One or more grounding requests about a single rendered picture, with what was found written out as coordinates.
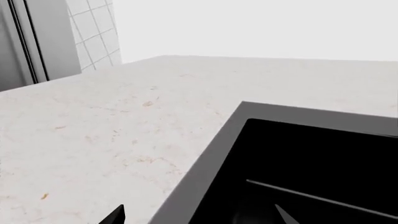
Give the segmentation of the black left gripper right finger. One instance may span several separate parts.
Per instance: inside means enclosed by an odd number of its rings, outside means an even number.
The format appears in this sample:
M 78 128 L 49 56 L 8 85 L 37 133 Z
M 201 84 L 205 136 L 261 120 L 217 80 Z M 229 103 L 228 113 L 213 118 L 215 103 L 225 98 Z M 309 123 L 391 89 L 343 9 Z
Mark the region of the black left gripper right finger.
M 276 209 L 281 215 L 282 219 L 285 221 L 285 224 L 299 224 L 297 220 L 295 220 L 290 214 L 288 214 L 282 207 L 275 204 Z

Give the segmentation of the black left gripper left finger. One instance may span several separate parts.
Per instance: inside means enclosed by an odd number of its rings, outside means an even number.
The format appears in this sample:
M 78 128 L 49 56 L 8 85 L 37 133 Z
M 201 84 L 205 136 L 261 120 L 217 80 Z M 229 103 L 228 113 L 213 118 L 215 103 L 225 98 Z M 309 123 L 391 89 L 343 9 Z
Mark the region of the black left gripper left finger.
M 124 224 L 125 219 L 124 205 L 120 205 L 98 224 Z

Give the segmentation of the dark grey kitchen sink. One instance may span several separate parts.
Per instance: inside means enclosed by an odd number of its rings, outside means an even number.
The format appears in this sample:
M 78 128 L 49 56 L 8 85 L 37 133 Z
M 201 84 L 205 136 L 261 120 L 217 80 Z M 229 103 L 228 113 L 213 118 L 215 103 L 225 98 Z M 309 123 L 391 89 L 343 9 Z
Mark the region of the dark grey kitchen sink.
M 241 102 L 149 224 L 398 224 L 398 118 Z

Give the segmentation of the grey stainless steel refrigerator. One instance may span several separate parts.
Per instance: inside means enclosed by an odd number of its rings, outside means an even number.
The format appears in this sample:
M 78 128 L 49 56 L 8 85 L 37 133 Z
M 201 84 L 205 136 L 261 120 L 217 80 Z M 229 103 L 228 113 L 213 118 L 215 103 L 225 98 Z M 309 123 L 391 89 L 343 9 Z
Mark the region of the grey stainless steel refrigerator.
M 66 0 L 0 0 L 0 91 L 80 73 Z

